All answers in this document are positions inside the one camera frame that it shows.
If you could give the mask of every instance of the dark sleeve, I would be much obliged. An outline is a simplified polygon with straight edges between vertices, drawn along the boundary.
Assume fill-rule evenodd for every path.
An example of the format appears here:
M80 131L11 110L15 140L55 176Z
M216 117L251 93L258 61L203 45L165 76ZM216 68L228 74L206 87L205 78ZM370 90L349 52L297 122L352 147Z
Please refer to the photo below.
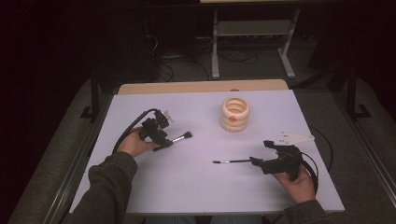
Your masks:
M285 215L289 224L331 224L332 219L327 217L317 200L298 203L285 209Z
M122 223L137 171L134 158L117 152L88 172L90 188L81 198L69 223Z

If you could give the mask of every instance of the table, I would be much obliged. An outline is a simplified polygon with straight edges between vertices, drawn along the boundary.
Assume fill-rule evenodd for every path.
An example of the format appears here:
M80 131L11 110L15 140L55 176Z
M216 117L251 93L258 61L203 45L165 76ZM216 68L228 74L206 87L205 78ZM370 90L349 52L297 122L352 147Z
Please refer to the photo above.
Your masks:
M219 125L219 106L229 96L245 98L252 108L250 123L240 133L226 132ZM310 134L294 94L287 90L284 81L125 85L120 88L120 94L114 97L108 110L86 171L111 154L124 129L143 110L152 107L169 109L176 121L165 129L169 139L186 131L192 132L193 138L157 152L147 151L136 158L139 171L133 181L128 213L265 214L280 212L292 205L276 180L264 175L259 167L248 162L212 163L215 160L239 160L249 156L275 159L275 152L265 148L263 140L275 139L282 131ZM343 211L344 206L315 143L302 143L298 147L318 165L318 200L323 208L328 212ZM87 173L82 178L70 212L73 212L89 187Z

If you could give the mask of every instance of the brush bristles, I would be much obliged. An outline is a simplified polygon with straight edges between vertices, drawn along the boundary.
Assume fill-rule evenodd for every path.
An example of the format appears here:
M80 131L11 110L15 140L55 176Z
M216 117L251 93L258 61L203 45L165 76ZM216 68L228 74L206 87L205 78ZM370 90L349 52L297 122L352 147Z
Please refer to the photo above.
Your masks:
M186 133L183 134L183 136L184 136L185 138L191 138L191 137L192 137L192 134L191 134L190 132L186 132Z

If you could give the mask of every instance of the person's leg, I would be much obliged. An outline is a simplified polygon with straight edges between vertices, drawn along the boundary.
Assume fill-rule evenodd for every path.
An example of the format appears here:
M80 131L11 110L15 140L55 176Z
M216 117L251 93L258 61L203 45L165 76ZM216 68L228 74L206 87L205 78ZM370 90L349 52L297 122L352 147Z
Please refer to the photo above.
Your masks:
M195 224L194 217L146 217L146 224Z
M262 216L214 216L210 224L262 224Z

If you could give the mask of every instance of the person's left hand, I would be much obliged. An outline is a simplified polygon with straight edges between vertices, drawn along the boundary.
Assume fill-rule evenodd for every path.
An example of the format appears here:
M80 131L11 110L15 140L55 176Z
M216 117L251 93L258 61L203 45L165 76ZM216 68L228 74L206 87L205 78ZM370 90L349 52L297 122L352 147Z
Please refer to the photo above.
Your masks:
M142 154L145 150L159 147L159 145L154 142L145 142L140 139L139 130L140 128L132 129L131 132L122 140L117 151L126 152L132 157L136 157Z

